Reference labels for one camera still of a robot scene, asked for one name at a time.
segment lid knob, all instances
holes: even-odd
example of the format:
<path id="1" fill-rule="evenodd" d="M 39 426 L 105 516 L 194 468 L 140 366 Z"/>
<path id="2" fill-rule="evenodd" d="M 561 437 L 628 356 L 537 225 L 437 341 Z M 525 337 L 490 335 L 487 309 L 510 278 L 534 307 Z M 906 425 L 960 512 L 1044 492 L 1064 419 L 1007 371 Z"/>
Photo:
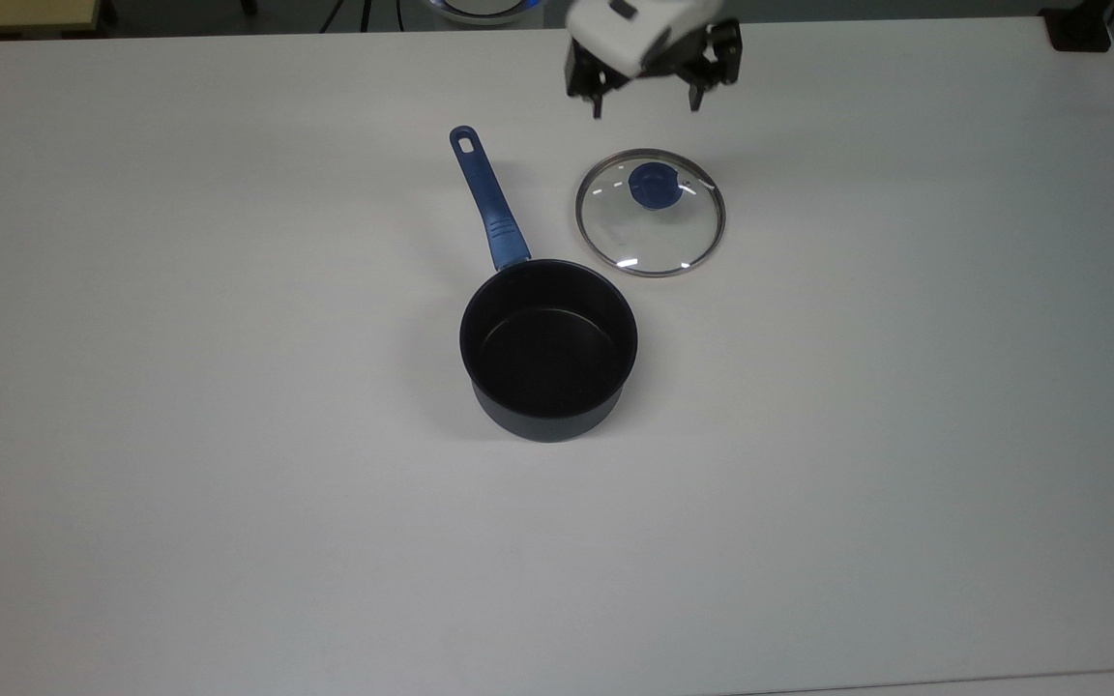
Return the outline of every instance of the lid knob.
<path id="1" fill-rule="evenodd" d="M 644 163 L 631 173 L 631 195 L 648 210 L 659 210 L 677 203 L 677 170 L 665 163 Z"/>

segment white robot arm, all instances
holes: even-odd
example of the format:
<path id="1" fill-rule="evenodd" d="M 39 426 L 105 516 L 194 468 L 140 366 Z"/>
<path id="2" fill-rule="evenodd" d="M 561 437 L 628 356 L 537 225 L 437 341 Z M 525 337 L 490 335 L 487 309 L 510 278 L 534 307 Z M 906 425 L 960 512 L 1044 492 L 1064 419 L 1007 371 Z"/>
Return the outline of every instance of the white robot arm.
<path id="1" fill-rule="evenodd" d="M 723 0 L 575 0 L 566 17 L 570 48 L 566 94 L 593 105 L 632 79 L 676 75 L 690 85 L 691 110 L 716 85 L 733 85 L 742 59 L 736 19 L 707 26 Z M 707 58 L 712 48 L 714 58 Z"/>

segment black saucepan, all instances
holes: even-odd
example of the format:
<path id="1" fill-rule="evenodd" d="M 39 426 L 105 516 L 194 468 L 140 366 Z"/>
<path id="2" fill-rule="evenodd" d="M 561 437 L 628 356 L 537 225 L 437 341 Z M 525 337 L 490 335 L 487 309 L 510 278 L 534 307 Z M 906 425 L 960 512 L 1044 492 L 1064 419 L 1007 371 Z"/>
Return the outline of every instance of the black saucepan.
<path id="1" fill-rule="evenodd" d="M 531 261 L 476 131 L 455 128 L 450 143 L 498 269 L 470 300 L 459 331 L 476 398 L 527 440 L 582 435 L 609 414 L 634 366 L 631 304 L 590 268 Z"/>

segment wooden surface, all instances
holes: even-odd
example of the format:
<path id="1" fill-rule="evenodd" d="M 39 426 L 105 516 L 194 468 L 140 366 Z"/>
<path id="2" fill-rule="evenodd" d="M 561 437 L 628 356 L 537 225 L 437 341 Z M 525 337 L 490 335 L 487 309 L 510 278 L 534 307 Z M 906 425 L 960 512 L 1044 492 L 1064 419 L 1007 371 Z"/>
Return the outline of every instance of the wooden surface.
<path id="1" fill-rule="evenodd" d="M 0 43 L 0 696 L 684 696 L 1114 670 L 1114 52 L 1037 18 L 746 26 L 570 100 L 560 32 Z M 479 410 L 470 124 L 635 373 Z M 576 186 L 706 168 L 695 272 Z"/>
<path id="2" fill-rule="evenodd" d="M 0 0 L 0 32 L 88 30 L 97 11 L 98 0 Z"/>

